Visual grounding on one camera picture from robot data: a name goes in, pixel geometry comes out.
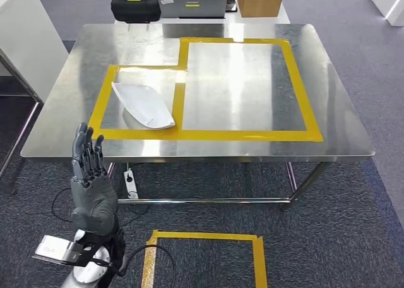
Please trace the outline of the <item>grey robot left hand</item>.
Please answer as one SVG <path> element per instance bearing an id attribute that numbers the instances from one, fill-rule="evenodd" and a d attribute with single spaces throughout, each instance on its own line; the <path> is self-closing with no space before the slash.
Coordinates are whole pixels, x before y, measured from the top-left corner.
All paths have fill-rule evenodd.
<path id="1" fill-rule="evenodd" d="M 115 228 L 118 199 L 104 163 L 103 135 L 93 143 L 93 133 L 92 127 L 81 123 L 72 146 L 72 220 L 78 229 L 106 236 Z"/>

